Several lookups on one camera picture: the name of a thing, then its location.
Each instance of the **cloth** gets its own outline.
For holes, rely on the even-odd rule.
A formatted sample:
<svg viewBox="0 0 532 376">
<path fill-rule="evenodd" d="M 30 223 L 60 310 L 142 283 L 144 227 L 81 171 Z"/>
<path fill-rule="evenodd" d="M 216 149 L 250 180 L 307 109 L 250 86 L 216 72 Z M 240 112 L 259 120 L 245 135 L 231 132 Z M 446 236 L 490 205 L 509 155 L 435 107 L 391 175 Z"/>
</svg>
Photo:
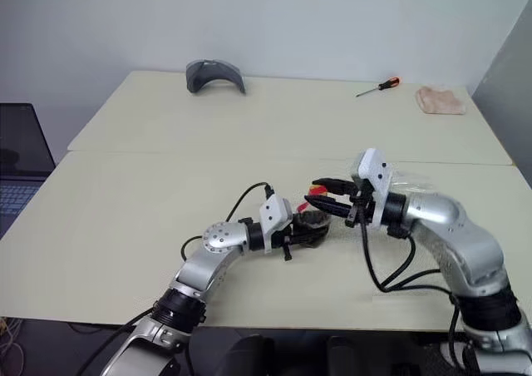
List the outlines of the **cloth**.
<svg viewBox="0 0 532 376">
<path fill-rule="evenodd" d="M 464 104 L 452 91 L 438 91 L 422 87 L 416 92 L 418 106 L 426 114 L 465 114 Z"/>
</svg>

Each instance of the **beige table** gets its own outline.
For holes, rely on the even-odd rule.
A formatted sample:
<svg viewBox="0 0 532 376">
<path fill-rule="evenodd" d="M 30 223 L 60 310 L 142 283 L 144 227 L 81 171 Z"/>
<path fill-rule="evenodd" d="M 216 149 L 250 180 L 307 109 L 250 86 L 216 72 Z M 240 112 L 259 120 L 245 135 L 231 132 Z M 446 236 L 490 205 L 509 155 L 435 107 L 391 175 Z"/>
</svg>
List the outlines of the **beige table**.
<svg viewBox="0 0 532 376">
<path fill-rule="evenodd" d="M 511 160 L 462 87 L 464 116 L 423 113 L 420 85 L 355 98 L 371 83 L 245 78 L 186 90 L 185 75 L 132 72 L 69 145 L 71 151 L 192 153 L 224 158 L 351 159 L 378 146 L 390 161 L 502 164 Z"/>
<path fill-rule="evenodd" d="M 269 181 L 293 204 L 321 176 L 346 177 L 350 161 L 184 160 L 174 154 L 71 152 L 0 241 L 0 314 L 126 322 L 149 307 L 181 265 L 180 246 L 222 220 L 240 193 Z M 399 163 L 401 180 L 454 196 L 500 242 L 520 304 L 532 315 L 532 191 L 513 166 Z M 257 217 L 259 192 L 237 217 Z M 210 325 L 445 330 L 451 306 L 437 292 L 380 294 L 359 230 L 335 222 L 318 249 L 255 253 L 228 273 L 208 306 Z M 406 242 L 373 234 L 384 275 Z M 412 272 L 435 266 L 422 249 Z M 434 275 L 431 281 L 438 281 Z"/>
</svg>

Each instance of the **laptop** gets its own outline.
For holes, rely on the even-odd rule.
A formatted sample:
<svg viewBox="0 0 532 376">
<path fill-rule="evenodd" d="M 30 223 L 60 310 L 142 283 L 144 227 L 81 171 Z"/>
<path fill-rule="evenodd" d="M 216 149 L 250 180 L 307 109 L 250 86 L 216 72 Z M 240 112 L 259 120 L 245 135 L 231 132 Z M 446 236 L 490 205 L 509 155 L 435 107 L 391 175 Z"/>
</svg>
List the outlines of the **laptop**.
<svg viewBox="0 0 532 376">
<path fill-rule="evenodd" d="M 0 238 L 55 167 L 33 105 L 0 103 Z"/>
</svg>

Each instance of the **red screwdriver handle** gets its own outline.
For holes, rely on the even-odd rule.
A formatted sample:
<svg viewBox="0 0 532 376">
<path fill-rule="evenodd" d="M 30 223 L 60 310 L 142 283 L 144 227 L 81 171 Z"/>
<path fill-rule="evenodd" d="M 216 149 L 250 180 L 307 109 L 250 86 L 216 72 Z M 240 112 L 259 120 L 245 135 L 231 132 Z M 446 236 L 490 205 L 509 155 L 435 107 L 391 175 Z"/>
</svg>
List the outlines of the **red screwdriver handle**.
<svg viewBox="0 0 532 376">
<path fill-rule="evenodd" d="M 379 84 L 379 91 L 383 89 L 390 89 L 391 87 L 396 87 L 397 85 L 399 85 L 400 82 L 401 80 L 398 77 L 390 78 L 386 82 Z"/>
</svg>

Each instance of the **gray wall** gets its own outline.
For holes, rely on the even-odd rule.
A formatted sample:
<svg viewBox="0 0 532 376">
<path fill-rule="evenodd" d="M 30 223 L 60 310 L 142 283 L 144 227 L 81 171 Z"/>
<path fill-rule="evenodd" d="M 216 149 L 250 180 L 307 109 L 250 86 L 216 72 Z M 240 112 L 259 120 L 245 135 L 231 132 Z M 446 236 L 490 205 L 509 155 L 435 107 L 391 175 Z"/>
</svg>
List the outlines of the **gray wall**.
<svg viewBox="0 0 532 376">
<path fill-rule="evenodd" d="M 246 75 L 466 85 L 528 0 L 0 0 L 0 101 L 61 159 L 130 70 L 222 58 Z"/>
<path fill-rule="evenodd" d="M 532 0 L 473 100 L 532 186 Z"/>
</svg>

